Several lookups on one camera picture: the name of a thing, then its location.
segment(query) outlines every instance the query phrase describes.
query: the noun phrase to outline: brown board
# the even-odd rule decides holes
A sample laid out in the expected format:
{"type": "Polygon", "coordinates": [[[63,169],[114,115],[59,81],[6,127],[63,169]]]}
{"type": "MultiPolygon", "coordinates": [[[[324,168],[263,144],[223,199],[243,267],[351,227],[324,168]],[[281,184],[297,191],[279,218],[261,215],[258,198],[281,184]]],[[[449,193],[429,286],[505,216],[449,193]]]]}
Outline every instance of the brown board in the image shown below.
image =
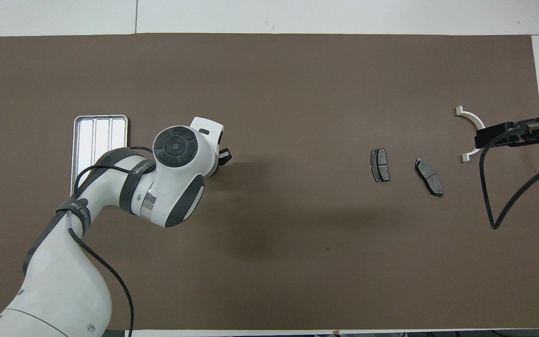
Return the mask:
{"type": "MultiPolygon", "coordinates": [[[[194,214],[166,229],[107,207],[85,238],[136,329],[539,328],[539,183],[490,229],[457,105],[487,125],[537,117],[530,37],[0,37],[0,311],[68,196],[77,115],[125,114],[144,146],[201,116],[234,159],[194,214]]],[[[537,171],[539,146],[493,149],[494,210],[537,171]]],[[[96,265],[109,328],[127,328],[96,265]]]]}

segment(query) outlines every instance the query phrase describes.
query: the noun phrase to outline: velcro strap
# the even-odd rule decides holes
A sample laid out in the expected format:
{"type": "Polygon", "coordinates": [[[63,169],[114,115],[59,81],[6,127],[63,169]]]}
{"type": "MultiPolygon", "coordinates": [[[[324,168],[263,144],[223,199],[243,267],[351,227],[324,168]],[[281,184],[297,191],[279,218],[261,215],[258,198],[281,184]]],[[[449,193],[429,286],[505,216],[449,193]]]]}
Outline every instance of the velcro strap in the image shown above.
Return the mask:
{"type": "Polygon", "coordinates": [[[64,201],[64,203],[58,207],[55,213],[62,211],[71,211],[75,216],[78,216],[83,226],[83,235],[86,233],[88,228],[90,228],[90,211],[79,200],[67,198],[66,201],[64,201]]]}
{"type": "Polygon", "coordinates": [[[126,181],[124,181],[124,186],[122,186],[122,191],[120,192],[120,208],[124,211],[132,213],[130,205],[132,203],[132,195],[137,189],[138,183],[141,181],[143,174],[149,173],[155,168],[155,162],[149,159],[145,159],[139,162],[135,167],[130,170],[126,181]]]}

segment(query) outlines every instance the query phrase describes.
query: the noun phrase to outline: brown table surface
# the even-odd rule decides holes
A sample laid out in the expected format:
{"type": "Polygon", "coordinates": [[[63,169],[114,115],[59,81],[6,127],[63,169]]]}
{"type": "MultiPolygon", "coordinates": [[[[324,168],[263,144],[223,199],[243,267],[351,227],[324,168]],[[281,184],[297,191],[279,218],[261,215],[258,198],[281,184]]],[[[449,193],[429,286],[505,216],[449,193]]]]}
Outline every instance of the brown table surface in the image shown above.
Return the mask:
{"type": "MultiPolygon", "coordinates": [[[[191,218],[165,229],[109,207],[86,235],[128,284],[136,329],[539,328],[539,183],[491,230],[457,105],[487,125],[536,117],[530,37],[0,37],[0,311],[68,196],[77,115],[125,114],[145,146],[201,116],[234,159],[191,218]],[[379,147],[387,183],[371,175],[379,147]]],[[[497,212],[539,147],[486,164],[497,212]]],[[[97,266],[109,328],[127,328],[97,266]]]]}

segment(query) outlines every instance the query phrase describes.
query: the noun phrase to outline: white curved bracket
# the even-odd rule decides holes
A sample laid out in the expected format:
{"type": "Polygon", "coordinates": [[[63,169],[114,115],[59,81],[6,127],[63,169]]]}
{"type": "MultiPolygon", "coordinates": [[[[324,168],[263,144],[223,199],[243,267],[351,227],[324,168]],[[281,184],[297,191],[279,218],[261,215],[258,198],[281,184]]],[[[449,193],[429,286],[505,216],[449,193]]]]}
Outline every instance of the white curved bracket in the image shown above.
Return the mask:
{"type": "MultiPolygon", "coordinates": [[[[463,106],[459,105],[456,107],[456,115],[460,117],[465,117],[469,119],[473,124],[475,124],[475,128],[478,130],[486,128],[484,125],[484,122],[481,121],[479,117],[477,117],[475,114],[469,112],[469,111],[463,111],[463,106]]],[[[460,157],[463,160],[463,162],[469,161],[469,156],[474,155],[479,151],[479,149],[476,149],[475,147],[470,152],[467,152],[466,154],[462,154],[460,157]]]]}

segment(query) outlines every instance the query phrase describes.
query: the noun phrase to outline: white tiled floor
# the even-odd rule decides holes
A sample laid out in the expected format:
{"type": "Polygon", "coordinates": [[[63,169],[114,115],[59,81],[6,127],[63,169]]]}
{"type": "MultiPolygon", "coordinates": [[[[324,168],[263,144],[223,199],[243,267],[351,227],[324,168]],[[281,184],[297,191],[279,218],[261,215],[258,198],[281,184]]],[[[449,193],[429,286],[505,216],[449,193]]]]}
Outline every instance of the white tiled floor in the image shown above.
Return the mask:
{"type": "MultiPolygon", "coordinates": [[[[0,0],[0,36],[135,32],[526,34],[538,36],[533,53],[539,86],[539,0],[0,0]]],[[[235,334],[182,330],[135,336],[235,334]]]]}

